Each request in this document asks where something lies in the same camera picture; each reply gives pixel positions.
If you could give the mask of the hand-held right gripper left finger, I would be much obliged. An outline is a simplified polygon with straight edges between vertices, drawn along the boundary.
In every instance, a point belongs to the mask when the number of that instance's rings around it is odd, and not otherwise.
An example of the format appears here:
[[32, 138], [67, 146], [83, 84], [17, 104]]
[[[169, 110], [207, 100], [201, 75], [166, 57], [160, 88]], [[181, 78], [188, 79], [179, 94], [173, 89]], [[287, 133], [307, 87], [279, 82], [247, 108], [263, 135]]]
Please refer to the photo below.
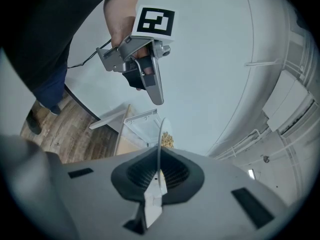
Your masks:
[[142, 151], [63, 164], [19, 136], [0, 138], [0, 174], [22, 214], [51, 240], [133, 240], [160, 219], [160, 176], [136, 190], [127, 162]]

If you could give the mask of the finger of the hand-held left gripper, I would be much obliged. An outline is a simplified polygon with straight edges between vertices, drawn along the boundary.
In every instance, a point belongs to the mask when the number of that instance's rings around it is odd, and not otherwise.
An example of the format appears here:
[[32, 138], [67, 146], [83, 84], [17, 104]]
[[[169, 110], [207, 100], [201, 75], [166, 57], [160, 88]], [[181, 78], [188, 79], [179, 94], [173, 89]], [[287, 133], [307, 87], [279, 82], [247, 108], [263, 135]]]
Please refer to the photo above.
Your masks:
[[137, 51], [143, 47], [148, 49], [148, 58], [135, 58], [134, 61], [139, 70], [142, 84], [151, 101], [155, 105], [162, 105], [164, 103], [164, 96], [159, 70], [159, 59], [161, 59], [164, 54], [163, 42], [135, 41], [135, 45]]
[[126, 78], [130, 87], [145, 90], [145, 86], [138, 69], [126, 71], [122, 73], [122, 75]]

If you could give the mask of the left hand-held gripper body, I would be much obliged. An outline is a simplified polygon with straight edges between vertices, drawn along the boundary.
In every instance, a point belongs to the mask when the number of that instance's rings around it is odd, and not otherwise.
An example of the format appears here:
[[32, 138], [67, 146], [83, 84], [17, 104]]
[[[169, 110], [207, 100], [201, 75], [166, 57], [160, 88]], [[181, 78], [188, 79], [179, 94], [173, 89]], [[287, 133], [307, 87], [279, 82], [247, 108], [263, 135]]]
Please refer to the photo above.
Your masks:
[[170, 54], [174, 40], [175, 11], [141, 5], [131, 34], [111, 49], [96, 51], [106, 71], [125, 72], [125, 63], [141, 48], [148, 47], [149, 54], [160, 59]]

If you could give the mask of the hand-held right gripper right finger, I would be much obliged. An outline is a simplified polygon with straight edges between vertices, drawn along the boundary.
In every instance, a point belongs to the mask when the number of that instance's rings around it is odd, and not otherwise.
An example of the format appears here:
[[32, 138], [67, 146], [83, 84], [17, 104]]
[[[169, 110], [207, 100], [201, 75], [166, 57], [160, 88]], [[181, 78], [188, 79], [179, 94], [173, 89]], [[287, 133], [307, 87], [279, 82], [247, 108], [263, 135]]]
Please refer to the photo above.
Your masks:
[[296, 211], [230, 163], [174, 148], [168, 152], [199, 166], [204, 181], [188, 201], [163, 207], [149, 228], [152, 240], [269, 240]]

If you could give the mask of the person's left hand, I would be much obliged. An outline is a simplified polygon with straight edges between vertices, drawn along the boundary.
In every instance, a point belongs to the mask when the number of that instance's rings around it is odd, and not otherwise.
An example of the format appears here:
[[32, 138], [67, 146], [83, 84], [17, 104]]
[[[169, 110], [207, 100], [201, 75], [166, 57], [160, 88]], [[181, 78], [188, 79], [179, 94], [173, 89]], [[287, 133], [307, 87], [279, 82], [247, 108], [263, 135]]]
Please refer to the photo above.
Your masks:
[[119, 46], [132, 33], [135, 19], [134, 16], [129, 16], [112, 24], [112, 28], [109, 30], [112, 47]]

